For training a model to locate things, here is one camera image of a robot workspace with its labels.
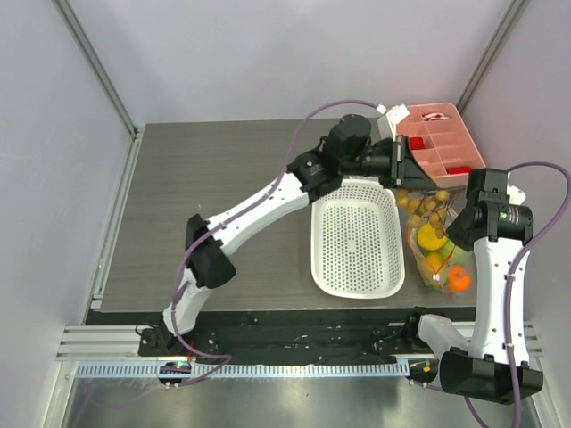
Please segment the brown fake grape bunch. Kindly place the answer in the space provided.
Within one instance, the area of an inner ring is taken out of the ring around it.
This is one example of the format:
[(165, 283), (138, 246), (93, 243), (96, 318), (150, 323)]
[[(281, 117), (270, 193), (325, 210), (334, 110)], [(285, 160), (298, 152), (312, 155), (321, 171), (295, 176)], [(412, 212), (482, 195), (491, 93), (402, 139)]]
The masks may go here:
[(446, 190), (411, 191), (404, 189), (393, 190), (398, 207), (404, 208), (409, 214), (408, 226), (420, 228), (428, 224), (434, 229), (438, 238), (445, 234), (444, 224), (451, 206), (451, 193)]

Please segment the clear zip top bag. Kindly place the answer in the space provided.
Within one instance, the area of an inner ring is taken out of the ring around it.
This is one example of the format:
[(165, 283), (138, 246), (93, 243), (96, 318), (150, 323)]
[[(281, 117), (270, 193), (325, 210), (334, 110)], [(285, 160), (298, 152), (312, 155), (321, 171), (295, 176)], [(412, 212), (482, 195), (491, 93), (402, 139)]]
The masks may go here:
[(474, 280), (469, 254), (447, 235), (457, 217), (454, 205), (461, 190), (393, 191), (396, 203), (408, 213), (406, 244), (424, 284), (445, 294), (467, 292)]

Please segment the green fake vegetable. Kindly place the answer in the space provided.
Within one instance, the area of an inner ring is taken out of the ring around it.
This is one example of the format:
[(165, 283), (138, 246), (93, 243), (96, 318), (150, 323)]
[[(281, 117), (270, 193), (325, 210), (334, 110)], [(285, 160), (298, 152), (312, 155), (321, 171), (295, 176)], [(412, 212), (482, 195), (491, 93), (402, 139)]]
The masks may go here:
[(450, 263), (464, 263), (468, 257), (468, 253), (450, 239), (438, 250), (438, 253)]

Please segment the yellow fake fruit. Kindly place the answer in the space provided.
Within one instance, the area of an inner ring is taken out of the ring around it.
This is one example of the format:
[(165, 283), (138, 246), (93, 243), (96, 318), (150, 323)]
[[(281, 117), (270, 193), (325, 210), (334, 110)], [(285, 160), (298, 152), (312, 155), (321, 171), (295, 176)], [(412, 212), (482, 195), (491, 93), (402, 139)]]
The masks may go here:
[(424, 224), (417, 231), (417, 244), (425, 251), (437, 251), (448, 240), (441, 228), (435, 228), (431, 224)]

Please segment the yellow green fake mango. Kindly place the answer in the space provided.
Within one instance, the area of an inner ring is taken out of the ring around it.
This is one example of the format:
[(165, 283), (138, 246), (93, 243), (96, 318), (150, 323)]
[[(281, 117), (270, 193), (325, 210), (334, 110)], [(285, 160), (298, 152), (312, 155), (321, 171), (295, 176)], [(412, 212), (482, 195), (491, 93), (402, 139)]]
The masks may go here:
[(438, 251), (429, 251), (425, 254), (422, 263), (423, 269), (429, 276), (437, 274), (443, 265), (444, 258)]

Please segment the orange fake fruit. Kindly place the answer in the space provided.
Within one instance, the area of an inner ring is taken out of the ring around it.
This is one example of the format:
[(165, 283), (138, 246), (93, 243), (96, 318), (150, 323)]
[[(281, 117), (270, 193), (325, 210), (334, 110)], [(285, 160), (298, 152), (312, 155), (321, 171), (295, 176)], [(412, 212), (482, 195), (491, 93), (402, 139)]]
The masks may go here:
[(467, 291), (472, 284), (471, 274), (462, 266), (452, 266), (449, 272), (448, 290), (453, 293)]

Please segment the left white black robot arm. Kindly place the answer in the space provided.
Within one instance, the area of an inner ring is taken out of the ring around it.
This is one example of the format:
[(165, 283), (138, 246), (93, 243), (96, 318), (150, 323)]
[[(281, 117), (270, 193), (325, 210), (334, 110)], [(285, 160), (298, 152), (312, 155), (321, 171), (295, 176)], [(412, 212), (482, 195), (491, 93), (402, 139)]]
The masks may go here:
[(149, 328), (150, 345), (178, 356), (211, 293), (236, 275), (231, 256), (251, 237), (282, 217), (336, 191), (346, 176), (374, 177), (387, 189), (434, 191), (437, 184), (415, 160), (397, 120), (378, 120), (380, 141), (371, 139), (369, 119), (348, 114), (322, 136), (316, 147), (284, 166), (269, 185), (235, 207), (186, 224), (186, 253), (175, 276), (174, 293), (158, 325)]

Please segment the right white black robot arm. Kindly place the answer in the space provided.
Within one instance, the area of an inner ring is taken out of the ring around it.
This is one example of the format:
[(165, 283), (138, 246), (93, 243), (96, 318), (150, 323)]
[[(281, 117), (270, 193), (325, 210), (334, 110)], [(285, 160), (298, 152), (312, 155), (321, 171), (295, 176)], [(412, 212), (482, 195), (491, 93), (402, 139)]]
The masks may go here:
[(533, 214), (511, 202), (508, 173), (476, 169), (468, 175), (467, 204), (448, 236), (476, 262), (476, 319), (466, 339), (452, 321), (428, 309), (410, 312), (402, 339), (415, 352), (429, 349), (439, 360), (443, 391), (511, 405), (543, 387), (543, 374), (529, 366), (523, 319), (523, 282), (533, 238)]

